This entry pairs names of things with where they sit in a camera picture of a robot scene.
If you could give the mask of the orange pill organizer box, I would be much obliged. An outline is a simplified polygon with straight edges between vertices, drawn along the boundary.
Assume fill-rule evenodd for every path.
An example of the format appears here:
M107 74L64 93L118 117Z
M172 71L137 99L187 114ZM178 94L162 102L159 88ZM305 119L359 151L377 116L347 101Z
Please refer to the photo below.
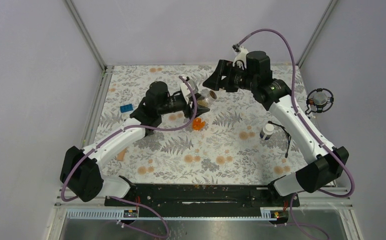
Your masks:
M191 128L195 131L200 131L205 126L206 122L201 118L197 117L193 120Z

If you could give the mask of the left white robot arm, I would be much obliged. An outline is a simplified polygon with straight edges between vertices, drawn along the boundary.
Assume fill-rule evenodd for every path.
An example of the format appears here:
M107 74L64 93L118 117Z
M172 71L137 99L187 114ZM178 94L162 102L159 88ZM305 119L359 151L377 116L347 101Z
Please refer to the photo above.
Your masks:
M80 199L89 202L96 197L116 196L125 206L136 199L133 184L122 176L104 176L103 168L115 156L130 145L154 131L161 131L163 115L183 112L189 126L195 117L209 112L200 106L197 85L188 77L182 77L180 90L170 94L162 81L150 84L139 106L124 123L103 139L79 149L72 146L66 151L60 180L63 183L60 198L64 202Z

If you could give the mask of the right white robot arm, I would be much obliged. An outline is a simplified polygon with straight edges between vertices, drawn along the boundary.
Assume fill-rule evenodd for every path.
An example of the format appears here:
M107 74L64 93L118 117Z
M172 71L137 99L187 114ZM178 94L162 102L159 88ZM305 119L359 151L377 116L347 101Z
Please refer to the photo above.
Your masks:
M249 90L298 145L307 165L269 184L267 198L272 205L280 206L292 193L313 193L341 176L349 152L323 137L297 105L290 87L273 77L270 58L264 51L240 54L234 61L219 60L203 87L228 93Z

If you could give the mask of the clear pill bottle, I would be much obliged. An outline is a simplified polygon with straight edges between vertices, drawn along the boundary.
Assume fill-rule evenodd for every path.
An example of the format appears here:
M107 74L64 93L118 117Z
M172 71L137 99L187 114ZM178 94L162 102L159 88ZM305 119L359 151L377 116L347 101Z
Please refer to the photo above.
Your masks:
M208 90L199 97L198 105L210 108L216 99L216 93L213 90Z

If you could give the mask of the white blue pill bottle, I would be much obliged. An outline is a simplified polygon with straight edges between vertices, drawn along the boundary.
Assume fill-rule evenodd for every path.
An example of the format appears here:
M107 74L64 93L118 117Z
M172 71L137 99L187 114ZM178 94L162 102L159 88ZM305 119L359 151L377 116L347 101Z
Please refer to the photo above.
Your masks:
M274 125L267 123L260 131L260 138L263 140L269 140L274 132Z

